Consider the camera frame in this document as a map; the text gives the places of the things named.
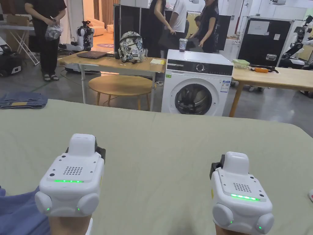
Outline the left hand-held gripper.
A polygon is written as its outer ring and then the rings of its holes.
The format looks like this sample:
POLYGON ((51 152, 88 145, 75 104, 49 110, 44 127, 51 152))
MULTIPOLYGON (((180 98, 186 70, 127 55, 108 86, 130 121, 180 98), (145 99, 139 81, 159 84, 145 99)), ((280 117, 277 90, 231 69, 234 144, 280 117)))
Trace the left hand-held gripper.
MULTIPOLYGON (((39 183, 38 210, 49 217, 86 217, 100 202, 105 149, 91 134, 74 134, 67 150, 58 156, 39 183)), ((86 235, 92 231, 91 217, 86 235)))

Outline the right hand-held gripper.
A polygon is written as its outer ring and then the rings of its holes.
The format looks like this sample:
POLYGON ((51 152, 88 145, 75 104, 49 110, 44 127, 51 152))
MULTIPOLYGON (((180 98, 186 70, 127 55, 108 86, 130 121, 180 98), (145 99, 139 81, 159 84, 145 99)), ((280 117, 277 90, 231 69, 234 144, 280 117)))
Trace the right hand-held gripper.
POLYGON ((227 152, 211 164, 213 222, 221 227, 250 226, 268 233, 274 224, 273 205, 259 180, 249 173, 246 154, 227 152))

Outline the person's right hand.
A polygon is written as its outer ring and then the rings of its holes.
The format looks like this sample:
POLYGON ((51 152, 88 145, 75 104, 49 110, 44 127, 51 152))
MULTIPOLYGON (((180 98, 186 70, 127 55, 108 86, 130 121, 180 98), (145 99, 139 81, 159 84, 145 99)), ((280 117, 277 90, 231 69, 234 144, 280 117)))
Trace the person's right hand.
POLYGON ((260 233, 250 226, 242 227, 221 227, 214 223, 216 235, 259 235, 260 233))

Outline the person's left hand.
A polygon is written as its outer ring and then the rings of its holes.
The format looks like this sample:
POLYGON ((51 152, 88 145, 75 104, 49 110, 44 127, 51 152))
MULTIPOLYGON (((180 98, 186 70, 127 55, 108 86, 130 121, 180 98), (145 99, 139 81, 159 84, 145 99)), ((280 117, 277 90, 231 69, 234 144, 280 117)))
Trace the person's left hand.
POLYGON ((49 217, 51 235, 85 235, 91 215, 86 217, 49 217))

